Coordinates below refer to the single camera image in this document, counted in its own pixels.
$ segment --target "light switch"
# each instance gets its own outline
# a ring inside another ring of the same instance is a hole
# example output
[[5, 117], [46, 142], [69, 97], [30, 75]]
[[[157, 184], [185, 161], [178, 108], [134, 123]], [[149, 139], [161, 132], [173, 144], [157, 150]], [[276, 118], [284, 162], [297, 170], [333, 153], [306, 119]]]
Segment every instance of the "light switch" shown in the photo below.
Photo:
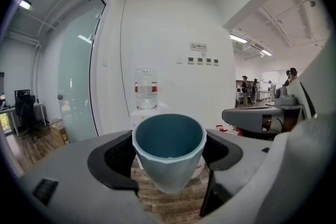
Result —
[[182, 57], [177, 57], [176, 63], [183, 63], [183, 58]]

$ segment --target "glass door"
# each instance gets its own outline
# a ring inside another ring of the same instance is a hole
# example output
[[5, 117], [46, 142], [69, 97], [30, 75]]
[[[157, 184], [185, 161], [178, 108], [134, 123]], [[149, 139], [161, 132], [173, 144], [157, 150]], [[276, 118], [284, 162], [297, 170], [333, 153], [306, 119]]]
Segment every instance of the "glass door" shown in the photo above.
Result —
[[70, 143], [96, 137], [90, 101], [92, 39], [101, 7], [72, 21], [66, 30], [58, 66], [58, 100]]

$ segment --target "plastic bottle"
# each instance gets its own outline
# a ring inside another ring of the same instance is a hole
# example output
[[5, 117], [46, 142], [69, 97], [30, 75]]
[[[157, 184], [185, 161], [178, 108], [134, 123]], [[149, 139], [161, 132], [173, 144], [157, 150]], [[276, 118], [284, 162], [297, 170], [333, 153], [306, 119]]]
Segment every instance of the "plastic bottle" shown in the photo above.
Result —
[[135, 72], [136, 107], [149, 110], [158, 103], [158, 85], [153, 68], [139, 68]]

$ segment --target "computer monitor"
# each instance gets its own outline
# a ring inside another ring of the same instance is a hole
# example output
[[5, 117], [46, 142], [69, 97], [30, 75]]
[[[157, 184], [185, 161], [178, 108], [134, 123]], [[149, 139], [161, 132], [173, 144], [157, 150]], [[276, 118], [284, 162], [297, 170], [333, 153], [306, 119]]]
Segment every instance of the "computer monitor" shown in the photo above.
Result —
[[0, 100], [0, 110], [4, 109], [5, 104], [6, 104], [6, 100], [5, 99]]
[[30, 95], [30, 90], [15, 90], [14, 91], [15, 102], [17, 101], [17, 93], [20, 91], [23, 92], [24, 95]]

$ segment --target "wooden floor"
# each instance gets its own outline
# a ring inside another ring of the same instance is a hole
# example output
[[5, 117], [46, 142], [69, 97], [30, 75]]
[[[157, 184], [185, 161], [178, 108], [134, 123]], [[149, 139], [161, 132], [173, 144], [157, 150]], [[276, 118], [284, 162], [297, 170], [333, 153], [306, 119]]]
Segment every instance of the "wooden floor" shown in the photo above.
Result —
[[[262, 106], [266, 106], [266, 101], [260, 100], [260, 101], [257, 101], [255, 104], [251, 104], [251, 103], [247, 104], [248, 108], [259, 108], [259, 107], [262, 107]], [[236, 109], [244, 108], [244, 103], [237, 104], [235, 108]]]
[[132, 164], [131, 178], [139, 184], [139, 199], [145, 209], [164, 223], [194, 223], [200, 217], [200, 209], [206, 193], [209, 172], [205, 168], [191, 179], [177, 195], [165, 194], [155, 187], [138, 161]]
[[[28, 171], [35, 163], [58, 148], [49, 127], [42, 127], [41, 132], [34, 132], [16, 137], [20, 146], [21, 158], [18, 159], [24, 171]], [[139, 168], [134, 159], [131, 178], [139, 184], [139, 200], [146, 211], [152, 213], [164, 223], [194, 223], [199, 217], [206, 193], [209, 172], [205, 168], [201, 174], [191, 179], [177, 195], [165, 194], [158, 190], [148, 178], [146, 172]]]
[[18, 162], [24, 171], [28, 171], [36, 162], [61, 146], [53, 139], [49, 126], [40, 124], [38, 128], [40, 131], [24, 136], [24, 133], [20, 133], [17, 137], [22, 150]]

